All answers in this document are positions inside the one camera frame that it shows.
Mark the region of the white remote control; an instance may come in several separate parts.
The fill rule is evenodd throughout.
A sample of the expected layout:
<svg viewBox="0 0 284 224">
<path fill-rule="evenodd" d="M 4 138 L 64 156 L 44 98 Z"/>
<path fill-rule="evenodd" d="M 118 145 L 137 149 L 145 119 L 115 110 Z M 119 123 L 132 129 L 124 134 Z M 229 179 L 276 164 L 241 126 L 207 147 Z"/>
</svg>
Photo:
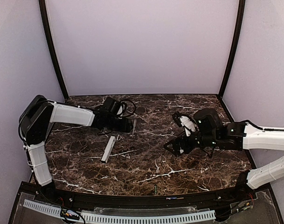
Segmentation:
<svg viewBox="0 0 284 224">
<path fill-rule="evenodd" d="M 108 159 L 109 159 L 109 156 L 111 155 L 111 152 L 112 152 L 112 149 L 115 145 L 115 142 L 116 142 L 116 137 L 115 136 L 111 136 L 107 145 L 106 145 L 106 148 L 104 150 L 104 153 L 103 153 L 103 156 L 101 158 L 101 162 L 102 163 L 107 163 Z"/>
</svg>

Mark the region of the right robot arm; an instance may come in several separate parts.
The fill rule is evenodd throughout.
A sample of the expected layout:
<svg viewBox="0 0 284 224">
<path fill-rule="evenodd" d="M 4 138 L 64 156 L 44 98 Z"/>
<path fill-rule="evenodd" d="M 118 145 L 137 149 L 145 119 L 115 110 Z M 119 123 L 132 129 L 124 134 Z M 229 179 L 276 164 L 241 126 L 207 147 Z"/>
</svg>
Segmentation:
<svg viewBox="0 0 284 224">
<path fill-rule="evenodd" d="M 284 151 L 284 128 L 257 126 L 249 120 L 222 123 L 216 110 L 204 108 L 193 117 L 175 112 L 172 115 L 184 132 L 164 145 L 175 156 L 195 148 L 220 150 L 267 149 Z M 260 168 L 240 173 L 236 190 L 249 192 L 284 177 L 284 156 Z"/>
</svg>

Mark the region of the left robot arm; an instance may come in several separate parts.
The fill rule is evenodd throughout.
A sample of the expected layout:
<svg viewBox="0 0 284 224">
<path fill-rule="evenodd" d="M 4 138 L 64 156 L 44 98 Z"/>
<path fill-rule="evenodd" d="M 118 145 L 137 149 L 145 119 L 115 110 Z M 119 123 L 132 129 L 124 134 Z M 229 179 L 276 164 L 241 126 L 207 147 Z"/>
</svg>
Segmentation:
<svg viewBox="0 0 284 224">
<path fill-rule="evenodd" d="M 44 187 L 53 181 L 45 145 L 55 123 L 129 133 L 133 129 L 131 116 L 134 114 L 126 112 L 129 103 L 132 103 L 129 99 L 118 101 L 107 97 L 101 105 L 90 109 L 36 95 L 19 118 L 18 135 L 37 183 Z"/>
</svg>

